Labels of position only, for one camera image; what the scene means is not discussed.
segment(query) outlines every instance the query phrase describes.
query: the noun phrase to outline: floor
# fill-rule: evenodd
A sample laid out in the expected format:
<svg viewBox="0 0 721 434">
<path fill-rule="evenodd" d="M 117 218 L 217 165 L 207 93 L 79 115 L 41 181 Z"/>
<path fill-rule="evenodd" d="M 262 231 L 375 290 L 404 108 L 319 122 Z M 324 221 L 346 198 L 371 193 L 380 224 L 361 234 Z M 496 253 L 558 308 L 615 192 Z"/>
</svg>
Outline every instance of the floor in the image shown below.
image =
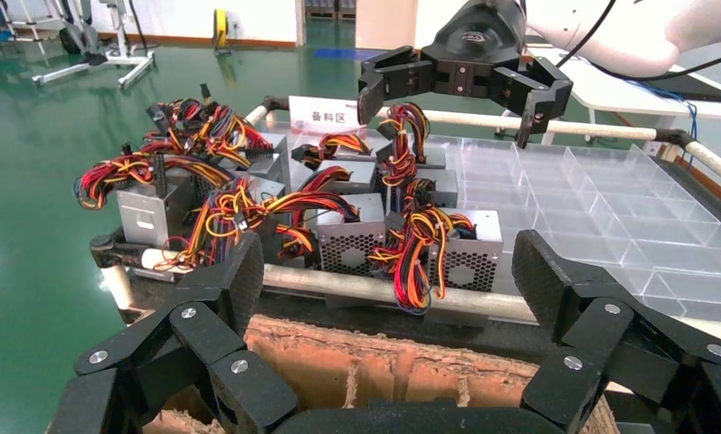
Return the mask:
<svg viewBox="0 0 721 434">
<path fill-rule="evenodd" d="M 116 69 L 37 88 L 30 77 L 49 69 L 34 44 L 18 52 L 5 48 L 0 58 L 0 434 L 42 432 L 73 376 L 75 358 L 122 328 L 88 252 L 93 236 L 117 226 L 117 208 L 82 210 L 72 196 L 76 177 L 113 156 L 124 142 L 137 143 L 152 127 L 147 106 L 199 97 L 200 83 L 243 113 L 265 95 L 353 99 L 358 62 L 315 56 L 319 48 L 352 47 L 353 39 L 352 24 L 312 22 L 308 45 L 296 50 L 235 50 L 217 59 L 206 48 L 159 47 L 157 68 L 126 92 L 116 88 L 123 73 Z M 75 62 L 58 46 L 47 45 L 54 49 L 54 69 Z M 422 95 L 411 100 L 440 110 L 501 111 L 478 99 Z M 585 121 L 586 114 L 571 102 L 565 118 Z M 492 136 L 475 127 L 434 125 L 432 130 Z M 585 146 L 580 137 L 558 136 L 557 141 Z"/>
</svg>

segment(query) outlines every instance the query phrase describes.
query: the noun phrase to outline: black cable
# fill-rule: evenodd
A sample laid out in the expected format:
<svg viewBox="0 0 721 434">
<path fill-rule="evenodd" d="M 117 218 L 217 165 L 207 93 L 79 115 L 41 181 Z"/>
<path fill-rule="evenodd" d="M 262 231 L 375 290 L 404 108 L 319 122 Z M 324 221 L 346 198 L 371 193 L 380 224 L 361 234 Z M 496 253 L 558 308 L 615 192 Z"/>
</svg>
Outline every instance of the black cable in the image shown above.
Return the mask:
<svg viewBox="0 0 721 434">
<path fill-rule="evenodd" d="M 594 36 L 594 33 L 597 32 L 597 29 L 600 28 L 600 25 L 603 21 L 605 21 L 605 18 L 608 16 L 608 14 L 611 12 L 611 9 L 613 9 L 613 5 L 616 4 L 616 0 L 611 0 L 608 2 L 608 5 L 605 6 L 605 10 L 602 11 L 602 14 L 600 14 L 600 18 L 597 18 L 597 21 L 594 23 L 591 29 L 589 29 L 589 32 L 583 37 L 579 43 L 576 44 L 576 46 L 569 51 L 565 57 L 557 63 L 557 68 L 560 68 L 561 66 L 565 65 L 565 63 L 570 60 L 572 57 L 576 55 L 576 53 L 581 50 L 581 48 L 589 42 L 590 39 L 592 39 L 592 36 Z"/>
<path fill-rule="evenodd" d="M 139 38 L 142 40 L 142 49 L 145 52 L 145 55 L 147 55 L 147 41 L 144 39 L 144 34 L 142 33 L 142 24 L 139 22 L 139 15 L 137 14 L 137 10 L 134 8 L 134 0 L 128 0 L 128 4 L 131 6 L 131 12 L 134 13 L 134 21 L 137 22 L 137 30 L 139 31 Z"/>
<path fill-rule="evenodd" d="M 619 74 L 619 73 L 617 73 L 617 72 L 608 71 L 608 70 L 606 70 L 605 68 L 603 68 L 602 66 L 600 66 L 600 65 L 598 65 L 598 64 L 596 64 L 596 63 L 592 63 L 592 66 L 593 66 L 594 68 L 597 68 L 598 70 L 600 70 L 600 71 L 602 71 L 602 72 L 605 72 L 606 74 L 608 74 L 608 75 L 610 75 L 610 76 L 613 76 L 613 77 L 617 78 L 617 79 L 632 80 L 632 81 L 655 81 L 655 80 L 673 79 L 673 78 L 675 78 L 675 77 L 682 77 L 683 75 L 688 75 L 688 74 L 693 73 L 693 72 L 696 72 L 696 71 L 701 71 L 701 70 L 704 70 L 704 69 L 706 69 L 706 68 L 710 68 L 710 67 L 712 67 L 712 66 L 715 66 L 715 65 L 717 65 L 717 64 L 719 64 L 719 63 L 721 63 L 721 57 L 720 57 L 720 58 L 717 58 L 717 59 L 714 59 L 713 61 L 708 61 L 708 62 L 706 62 L 706 63 L 701 63 L 700 65 L 694 66 L 693 68 L 688 68 L 688 69 L 686 69 L 686 70 L 677 71 L 677 72 L 667 72 L 667 73 L 664 74 L 664 75 L 657 75 L 657 76 L 655 76 L 655 77 L 630 77 L 630 76 L 628 76 L 628 75 L 621 75 L 621 74 Z"/>
</svg>

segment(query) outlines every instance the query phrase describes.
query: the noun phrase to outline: white table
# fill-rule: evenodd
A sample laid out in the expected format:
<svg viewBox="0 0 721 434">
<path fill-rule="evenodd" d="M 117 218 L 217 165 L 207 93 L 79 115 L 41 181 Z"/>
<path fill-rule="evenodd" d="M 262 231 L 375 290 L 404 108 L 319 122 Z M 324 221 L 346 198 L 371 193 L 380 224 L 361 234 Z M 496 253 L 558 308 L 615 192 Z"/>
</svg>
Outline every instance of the white table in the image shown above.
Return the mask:
<svg viewBox="0 0 721 434">
<path fill-rule="evenodd" d="M 546 57 L 552 63 L 558 63 L 565 51 L 556 48 L 529 48 L 536 57 Z M 647 119 L 648 125 L 637 127 L 670 128 L 677 118 L 690 118 L 688 108 L 673 99 L 664 99 L 639 86 L 612 77 L 594 68 L 586 61 L 572 58 L 561 68 L 562 72 L 574 83 L 572 95 L 584 107 L 589 109 L 589 121 L 596 122 L 595 110 L 640 115 L 640 121 Z M 680 67 L 673 71 L 682 71 Z M 711 86 L 721 89 L 721 84 L 697 74 L 690 74 Z M 721 102 L 691 101 L 698 108 L 697 119 L 721 120 Z M 554 135 L 547 133 L 543 143 L 551 144 Z M 648 142 L 643 150 L 656 155 L 660 144 Z"/>
</svg>

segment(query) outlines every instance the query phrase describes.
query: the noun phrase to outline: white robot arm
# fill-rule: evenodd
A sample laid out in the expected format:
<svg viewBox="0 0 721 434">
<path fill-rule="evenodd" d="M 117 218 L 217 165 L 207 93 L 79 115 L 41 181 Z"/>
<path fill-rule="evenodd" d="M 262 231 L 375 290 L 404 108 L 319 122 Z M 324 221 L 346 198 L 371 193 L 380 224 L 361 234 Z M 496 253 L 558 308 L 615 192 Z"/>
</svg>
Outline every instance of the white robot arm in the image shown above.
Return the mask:
<svg viewBox="0 0 721 434">
<path fill-rule="evenodd" d="M 608 3 L 526 0 L 527 27 L 569 51 Z M 577 54 L 608 71 L 652 77 L 668 71 L 681 52 L 716 42 L 721 42 L 721 0 L 617 0 Z"/>
</svg>

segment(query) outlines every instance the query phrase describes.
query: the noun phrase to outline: blue cable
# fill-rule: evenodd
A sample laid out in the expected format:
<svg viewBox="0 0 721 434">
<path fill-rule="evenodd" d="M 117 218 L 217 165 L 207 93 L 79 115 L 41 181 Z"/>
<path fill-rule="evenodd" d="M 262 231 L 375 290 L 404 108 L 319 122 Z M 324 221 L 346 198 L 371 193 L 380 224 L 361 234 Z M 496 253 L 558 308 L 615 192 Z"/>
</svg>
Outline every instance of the blue cable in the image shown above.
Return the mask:
<svg viewBox="0 0 721 434">
<path fill-rule="evenodd" d="M 698 139 L 698 108 L 695 104 L 688 101 L 683 97 L 682 95 L 679 95 L 678 93 L 670 92 L 668 90 L 660 89 L 655 86 L 650 86 L 649 84 L 645 84 L 639 81 L 632 81 L 632 84 L 636 84 L 640 86 L 641 88 L 644 88 L 646 90 L 649 90 L 653 94 L 660 96 L 662 98 L 669 98 L 674 99 L 682 104 L 685 104 L 686 107 L 688 107 L 688 112 L 690 113 L 690 136 L 694 139 Z M 686 152 L 682 152 L 682 159 L 685 159 Z M 688 161 L 688 167 L 686 167 L 685 170 L 690 170 L 690 167 L 693 165 L 693 156 L 690 156 L 690 161 Z"/>
</svg>

